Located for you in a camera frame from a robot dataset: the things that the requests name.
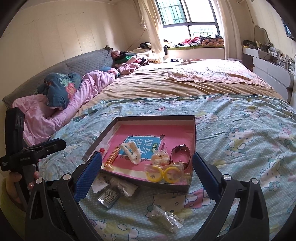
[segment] silver bolt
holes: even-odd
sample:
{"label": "silver bolt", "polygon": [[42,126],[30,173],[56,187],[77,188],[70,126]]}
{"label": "silver bolt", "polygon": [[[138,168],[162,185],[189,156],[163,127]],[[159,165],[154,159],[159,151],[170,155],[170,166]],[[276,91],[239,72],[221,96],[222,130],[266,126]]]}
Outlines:
{"label": "silver bolt", "polygon": [[42,178],[38,178],[38,179],[36,180],[36,183],[37,183],[37,184],[40,184],[40,183],[42,183],[42,182],[43,182]]}
{"label": "silver bolt", "polygon": [[251,182],[254,183],[254,184],[257,184],[258,180],[256,178],[252,178]]}
{"label": "silver bolt", "polygon": [[231,176],[229,176],[228,174],[224,175],[223,178],[224,178],[226,181],[231,180]]}
{"label": "silver bolt", "polygon": [[70,178],[71,178],[70,174],[66,174],[66,175],[63,176],[63,179],[66,180],[66,181],[69,180]]}

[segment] blue gripper pad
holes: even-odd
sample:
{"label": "blue gripper pad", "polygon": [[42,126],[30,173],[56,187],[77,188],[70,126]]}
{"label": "blue gripper pad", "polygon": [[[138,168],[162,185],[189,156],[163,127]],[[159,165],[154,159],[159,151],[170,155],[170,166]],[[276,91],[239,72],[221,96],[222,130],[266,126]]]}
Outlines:
{"label": "blue gripper pad", "polygon": [[209,198],[216,202],[220,201],[220,184],[198,152],[192,157],[192,166]]}
{"label": "blue gripper pad", "polygon": [[75,184],[75,192],[73,197],[76,202],[79,202],[79,200],[86,197],[92,183],[101,169],[102,155],[99,152],[96,152],[96,154],[94,154],[85,165],[87,165],[86,168],[77,179]]}

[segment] gray headboard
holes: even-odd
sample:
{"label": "gray headboard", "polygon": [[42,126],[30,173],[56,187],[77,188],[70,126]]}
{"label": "gray headboard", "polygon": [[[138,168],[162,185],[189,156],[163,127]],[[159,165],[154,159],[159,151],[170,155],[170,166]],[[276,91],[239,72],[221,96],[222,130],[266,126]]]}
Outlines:
{"label": "gray headboard", "polygon": [[5,96],[2,101],[8,108],[11,108],[14,100],[24,96],[33,95],[37,86],[43,83],[45,76],[51,72],[63,74],[75,72],[83,76],[86,73],[99,70],[103,67],[111,67],[113,65],[111,52],[112,48],[106,46],[103,49],[81,54],[62,61],[28,79],[11,94]]}

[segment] pink floral blanket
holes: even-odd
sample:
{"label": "pink floral blanket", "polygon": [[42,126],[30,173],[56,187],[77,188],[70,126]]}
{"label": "pink floral blanket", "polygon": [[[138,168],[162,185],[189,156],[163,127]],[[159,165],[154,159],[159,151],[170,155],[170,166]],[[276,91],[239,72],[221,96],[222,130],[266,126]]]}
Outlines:
{"label": "pink floral blanket", "polygon": [[239,61],[228,61],[222,59],[191,59],[177,64],[168,73],[168,78],[175,81],[191,82],[222,82],[259,85],[270,88],[256,74],[248,70]]}
{"label": "pink floral blanket", "polygon": [[113,83],[114,74],[93,71],[82,77],[80,88],[64,110],[47,106],[47,97],[42,94],[16,99],[12,107],[19,107],[25,114],[23,139],[28,146],[36,145],[49,138],[76,114],[79,108]]}

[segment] yellow-green sleeve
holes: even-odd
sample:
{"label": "yellow-green sleeve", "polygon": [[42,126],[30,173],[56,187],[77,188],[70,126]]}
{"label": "yellow-green sleeve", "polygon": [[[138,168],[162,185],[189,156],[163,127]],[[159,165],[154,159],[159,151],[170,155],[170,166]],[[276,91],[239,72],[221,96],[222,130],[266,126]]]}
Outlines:
{"label": "yellow-green sleeve", "polygon": [[17,234],[25,239],[25,217],[26,213],[19,209],[9,198],[6,192],[6,178],[2,181],[0,208]]}

